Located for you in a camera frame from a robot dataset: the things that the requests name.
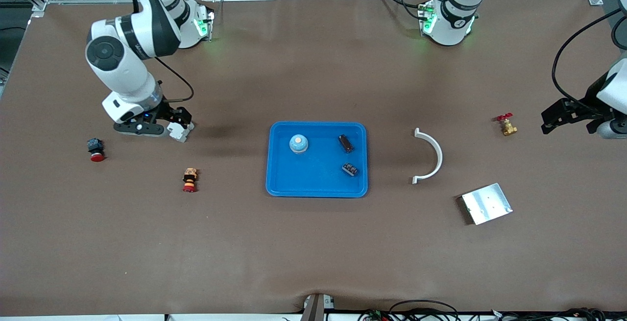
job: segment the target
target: white curved pipe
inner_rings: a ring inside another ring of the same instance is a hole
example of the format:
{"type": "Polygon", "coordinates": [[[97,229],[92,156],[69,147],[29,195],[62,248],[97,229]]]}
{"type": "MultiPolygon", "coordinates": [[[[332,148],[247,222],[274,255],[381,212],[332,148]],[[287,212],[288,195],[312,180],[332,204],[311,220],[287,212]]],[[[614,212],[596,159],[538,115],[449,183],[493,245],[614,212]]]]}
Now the white curved pipe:
{"type": "Polygon", "coordinates": [[[442,160],[444,158],[442,154],[442,147],[439,146],[439,143],[437,143],[435,138],[427,135],[426,133],[420,132],[420,129],[418,127],[416,127],[416,129],[414,130],[414,137],[421,138],[422,140],[428,142],[430,145],[433,146],[433,148],[435,149],[435,153],[437,154],[437,164],[435,166],[435,169],[431,173],[426,175],[415,175],[411,181],[411,183],[415,185],[418,183],[419,180],[425,180],[426,178],[430,178],[435,175],[435,173],[439,171],[440,167],[442,167],[442,160]]]}

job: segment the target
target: metal plate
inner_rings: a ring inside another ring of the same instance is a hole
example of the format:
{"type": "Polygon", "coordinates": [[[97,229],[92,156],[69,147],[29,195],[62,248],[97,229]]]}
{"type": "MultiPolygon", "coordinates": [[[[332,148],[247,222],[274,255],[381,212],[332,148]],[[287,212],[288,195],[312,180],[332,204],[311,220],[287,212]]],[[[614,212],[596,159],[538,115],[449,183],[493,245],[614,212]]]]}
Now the metal plate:
{"type": "Polygon", "coordinates": [[[461,196],[470,217],[479,225],[511,213],[511,207],[498,183],[461,196]]]}

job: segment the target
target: red valve handle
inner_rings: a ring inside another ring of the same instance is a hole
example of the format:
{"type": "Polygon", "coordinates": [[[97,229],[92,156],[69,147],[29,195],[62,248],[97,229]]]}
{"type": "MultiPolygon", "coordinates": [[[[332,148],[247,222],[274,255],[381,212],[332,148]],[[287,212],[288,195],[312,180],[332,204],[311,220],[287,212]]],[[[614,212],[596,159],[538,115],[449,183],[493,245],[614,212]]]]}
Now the red valve handle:
{"type": "Polygon", "coordinates": [[[511,118],[513,116],[513,114],[511,113],[507,113],[505,115],[499,115],[497,116],[497,121],[498,122],[502,122],[503,120],[506,120],[507,118],[511,118]]]}

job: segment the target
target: plastic tray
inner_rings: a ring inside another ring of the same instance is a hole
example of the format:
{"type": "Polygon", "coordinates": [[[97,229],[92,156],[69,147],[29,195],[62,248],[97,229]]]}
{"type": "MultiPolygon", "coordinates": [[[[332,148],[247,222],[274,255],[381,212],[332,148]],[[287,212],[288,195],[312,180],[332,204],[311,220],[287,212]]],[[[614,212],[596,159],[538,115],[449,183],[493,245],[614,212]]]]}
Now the plastic tray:
{"type": "Polygon", "coordinates": [[[365,127],[360,123],[278,122],[270,129],[266,190],[292,198],[361,198],[368,191],[365,127]],[[309,140],[307,151],[296,154],[289,139],[296,134],[309,140]],[[338,137],[346,135],[355,148],[346,153],[338,137]],[[358,169],[355,176],[344,163],[358,169]]]}

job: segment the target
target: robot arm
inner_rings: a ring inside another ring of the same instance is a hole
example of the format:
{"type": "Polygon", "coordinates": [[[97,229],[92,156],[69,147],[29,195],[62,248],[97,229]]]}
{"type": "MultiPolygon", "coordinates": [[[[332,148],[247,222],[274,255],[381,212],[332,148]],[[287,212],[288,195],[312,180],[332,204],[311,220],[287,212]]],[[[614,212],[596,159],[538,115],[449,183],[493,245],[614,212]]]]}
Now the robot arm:
{"type": "Polygon", "coordinates": [[[432,0],[419,10],[421,31],[434,42],[454,46],[470,33],[475,12],[482,0],[432,0]]]}
{"type": "MultiPolygon", "coordinates": [[[[623,13],[627,16],[627,0],[618,0],[618,3],[623,13]]],[[[579,33],[617,12],[614,11],[591,22],[582,28],[579,33]]],[[[561,51],[574,37],[569,38],[560,49],[560,52],[557,53],[553,73],[555,73],[555,67],[561,51]]],[[[556,127],[564,124],[591,120],[586,125],[588,133],[598,133],[602,138],[608,140],[627,139],[627,51],[614,62],[607,73],[588,87],[583,98],[577,100],[566,93],[564,95],[567,98],[558,100],[542,112],[542,120],[544,121],[542,133],[544,135],[549,134],[556,127]]]]}
{"type": "Polygon", "coordinates": [[[180,43],[179,28],[161,0],[138,1],[141,11],[94,22],[90,29],[85,58],[112,91],[102,105],[119,132],[160,136],[164,128],[156,123],[158,119],[168,120],[168,128],[187,129],[191,115],[182,107],[170,107],[161,82],[142,62],[175,53],[180,43]]]}
{"type": "Polygon", "coordinates": [[[194,0],[161,0],[166,12],[179,30],[179,48],[195,46],[201,40],[211,40],[213,10],[194,0]]]}

